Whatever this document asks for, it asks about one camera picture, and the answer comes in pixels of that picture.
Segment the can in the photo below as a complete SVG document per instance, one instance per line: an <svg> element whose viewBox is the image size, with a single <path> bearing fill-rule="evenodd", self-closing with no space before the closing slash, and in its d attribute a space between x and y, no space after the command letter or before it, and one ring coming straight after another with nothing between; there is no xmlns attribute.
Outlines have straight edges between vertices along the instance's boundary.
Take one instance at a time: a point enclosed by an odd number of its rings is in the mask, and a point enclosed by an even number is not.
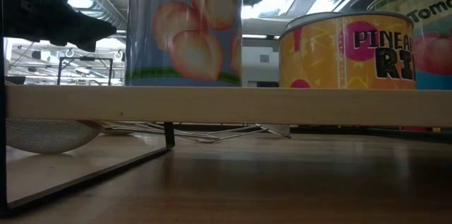
<svg viewBox="0 0 452 224"><path fill-rule="evenodd" d="M375 0L368 10L410 17L417 88L452 89L452 0Z"/></svg>
<svg viewBox="0 0 452 224"><path fill-rule="evenodd" d="M343 13L280 38L280 87L414 89L411 20L398 13Z"/></svg>
<svg viewBox="0 0 452 224"><path fill-rule="evenodd" d="M129 0L126 85L240 86L242 0Z"/></svg>
<svg viewBox="0 0 452 224"><path fill-rule="evenodd" d="M285 30L289 30L290 28L297 27L297 25L307 23L311 20L318 20L318 19L324 18L326 16L334 16L334 15L339 15L339 14L340 14L339 12L319 12L319 13L312 13L309 15L300 16L294 20L291 20L287 24Z"/></svg>

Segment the yellow can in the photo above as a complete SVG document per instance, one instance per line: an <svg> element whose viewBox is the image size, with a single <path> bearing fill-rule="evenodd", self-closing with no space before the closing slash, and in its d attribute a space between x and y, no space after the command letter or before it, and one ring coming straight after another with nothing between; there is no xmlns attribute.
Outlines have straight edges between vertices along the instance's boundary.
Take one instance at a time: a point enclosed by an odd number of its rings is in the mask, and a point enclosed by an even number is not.
<svg viewBox="0 0 452 224"><path fill-rule="evenodd" d="M412 21L391 12L323 17L280 38L280 87L415 89Z"/></svg>

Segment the red tomato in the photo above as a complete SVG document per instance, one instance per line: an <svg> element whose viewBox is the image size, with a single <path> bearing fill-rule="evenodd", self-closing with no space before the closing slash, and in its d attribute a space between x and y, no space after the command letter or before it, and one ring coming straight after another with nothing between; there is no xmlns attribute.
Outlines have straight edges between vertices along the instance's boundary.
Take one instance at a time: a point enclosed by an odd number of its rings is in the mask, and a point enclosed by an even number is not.
<svg viewBox="0 0 452 224"><path fill-rule="evenodd" d="M416 69L436 75L452 75L452 38L430 34L415 40Z"/></svg>

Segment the wooden tabletop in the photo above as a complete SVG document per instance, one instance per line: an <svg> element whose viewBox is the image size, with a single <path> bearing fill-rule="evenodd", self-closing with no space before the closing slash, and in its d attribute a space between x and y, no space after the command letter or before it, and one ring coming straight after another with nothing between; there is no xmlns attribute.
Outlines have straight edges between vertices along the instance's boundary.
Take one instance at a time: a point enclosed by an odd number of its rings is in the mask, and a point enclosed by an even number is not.
<svg viewBox="0 0 452 224"><path fill-rule="evenodd" d="M7 86L8 117L452 127L452 91Z"/></svg>
<svg viewBox="0 0 452 224"><path fill-rule="evenodd" d="M0 223L451 222L452 146L293 136L259 134L210 145L178 140L171 153L121 177ZM77 158L10 150L15 178L8 182L58 182L64 168L66 175L83 174L162 141L98 138L70 154ZM11 196L22 194L12 189Z"/></svg>

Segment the peach can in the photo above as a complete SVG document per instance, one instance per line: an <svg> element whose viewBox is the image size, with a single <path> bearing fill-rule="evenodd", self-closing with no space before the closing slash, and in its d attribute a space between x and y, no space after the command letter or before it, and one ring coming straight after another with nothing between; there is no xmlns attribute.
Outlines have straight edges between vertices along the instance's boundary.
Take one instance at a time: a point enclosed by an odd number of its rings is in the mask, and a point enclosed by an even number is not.
<svg viewBox="0 0 452 224"><path fill-rule="evenodd" d="M129 0L126 85L240 86L242 0Z"/></svg>
<svg viewBox="0 0 452 224"><path fill-rule="evenodd" d="M411 20L397 13L327 16L280 38L280 87L415 89Z"/></svg>

